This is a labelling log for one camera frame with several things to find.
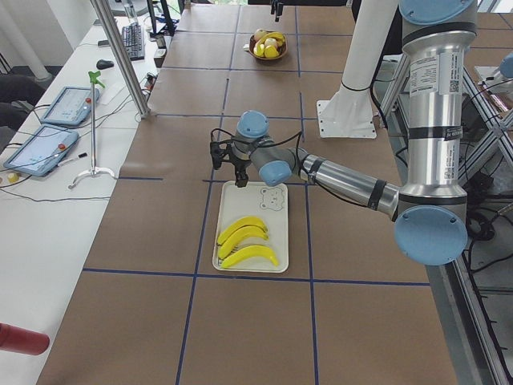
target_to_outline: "black mouse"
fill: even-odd
[[[105,70],[106,68],[111,68],[113,66],[114,66],[114,62],[112,62],[111,60],[100,59],[96,63],[96,68],[98,68],[99,70]]]

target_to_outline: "white desk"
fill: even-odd
[[[51,103],[65,86],[89,87],[87,72],[96,71],[96,62],[99,59],[115,61],[110,47],[96,46],[98,40],[105,38],[103,28],[93,26],[39,104]],[[132,62],[138,79],[143,79],[148,72],[156,72],[155,50],[156,44],[146,39],[146,59]],[[107,90],[117,83],[124,84],[116,63],[113,68],[103,70],[100,79]],[[124,87],[108,105],[101,104],[100,98],[97,116],[112,112],[127,96],[129,93]],[[44,109],[40,109],[39,115],[43,112]],[[97,131],[98,166],[112,168],[118,174],[138,121],[135,105],[130,102],[101,125]],[[21,132],[32,133],[38,127],[39,122],[31,114],[11,143],[24,142],[29,136]],[[82,135],[89,130],[86,127],[78,131]],[[5,150],[0,155],[0,163],[3,164],[13,152],[14,149]],[[115,180],[108,175],[86,178],[73,191],[67,188],[79,172],[91,166],[90,135],[80,139],[68,156],[81,152],[87,152],[89,156],[57,168],[44,178],[32,177],[8,191],[35,199],[109,197]],[[9,183],[7,172],[0,172],[0,177],[4,180],[1,185]],[[34,203],[0,191],[0,322],[46,333],[51,342],[54,341],[107,202]],[[40,356],[0,351],[0,383],[36,383],[49,351]]]

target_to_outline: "red cylinder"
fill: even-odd
[[[50,345],[50,338],[43,333],[0,323],[0,350],[40,355]]]

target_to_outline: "blue joint cap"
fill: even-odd
[[[459,257],[467,244],[463,221],[440,206],[405,210],[396,220],[395,241],[410,259],[424,265],[445,265]]]
[[[503,74],[506,78],[513,78],[513,52],[511,52],[508,56],[503,59],[503,62],[500,63],[500,73]]]
[[[269,130],[267,116],[259,111],[249,110],[240,117],[237,132],[250,139],[258,139],[266,135]]]
[[[292,176],[289,164],[284,160],[273,160],[264,164],[258,172],[260,178],[269,187],[278,186]]]
[[[463,13],[474,0],[400,0],[402,17],[412,24],[433,26]]]

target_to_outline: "keyboard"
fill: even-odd
[[[121,29],[121,39],[130,60],[144,59],[144,33],[142,26],[131,24]]]

